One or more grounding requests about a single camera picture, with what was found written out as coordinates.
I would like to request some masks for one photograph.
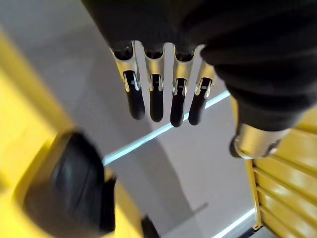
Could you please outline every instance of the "yellow surface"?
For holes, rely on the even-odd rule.
[[[232,105],[236,116],[234,99]],[[246,166],[259,211],[256,225],[282,238],[317,238],[317,106],[283,138],[274,155],[246,161]]]
[[[47,238],[21,205],[57,133],[73,122],[3,32],[0,52],[0,237]],[[105,237],[143,237],[140,213],[119,182],[115,202],[116,230]]]

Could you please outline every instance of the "light strip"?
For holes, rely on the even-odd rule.
[[[224,92],[220,93],[219,95],[210,99],[206,103],[205,109],[220,102],[221,100],[225,99],[229,95],[230,95],[230,93],[228,91],[224,91]],[[186,113],[184,115],[184,121],[187,119],[188,119],[188,113]],[[113,162],[113,161],[119,159],[120,157],[130,153],[131,151],[139,148],[141,145],[147,143],[148,141],[154,139],[155,137],[161,135],[162,133],[168,131],[171,128],[173,128],[172,124],[168,123],[168,124],[160,127],[159,129],[156,129],[156,130],[152,131],[151,133],[135,140],[134,142],[127,144],[126,146],[123,146],[122,148],[120,148],[116,151],[113,151],[110,154],[105,155],[103,158],[103,165],[106,166],[106,165],[110,164],[111,162]]]
[[[238,225],[240,225],[242,222],[244,222],[246,219],[248,219],[251,215],[253,215],[254,212],[255,212],[255,209],[254,208],[251,209],[249,212],[244,214],[242,217],[240,217],[238,220],[233,222],[230,226],[226,227],[225,229],[223,229],[221,232],[219,232],[217,235],[215,235],[212,238],[224,237],[226,234],[228,234],[230,231],[232,231],[234,228],[236,228]]]

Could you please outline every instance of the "prosthetic hand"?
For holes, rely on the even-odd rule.
[[[238,123],[230,145],[233,156],[253,159],[273,153],[289,129],[317,101],[314,1],[83,3],[113,52],[135,119],[145,114],[136,40],[144,47],[154,121],[163,117],[164,43],[174,44],[170,120],[175,127],[183,121],[196,47],[205,46],[189,122],[199,123],[215,70],[238,104]]]

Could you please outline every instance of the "gray floor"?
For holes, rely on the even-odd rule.
[[[110,51],[80,1],[3,0],[0,23],[103,155],[169,122],[171,44],[165,56],[164,118],[159,123],[150,120],[144,59],[137,46],[146,116],[136,121]],[[186,112],[200,60],[194,62]],[[211,98],[224,90],[218,81]],[[210,238],[252,208],[244,162],[228,153],[233,131],[227,98],[206,109],[199,126],[186,121],[110,166],[163,237]]]

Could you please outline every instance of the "black sleeve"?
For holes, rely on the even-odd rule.
[[[316,103],[316,1],[213,0],[181,27],[207,45],[201,55],[237,99],[240,122],[283,130]]]

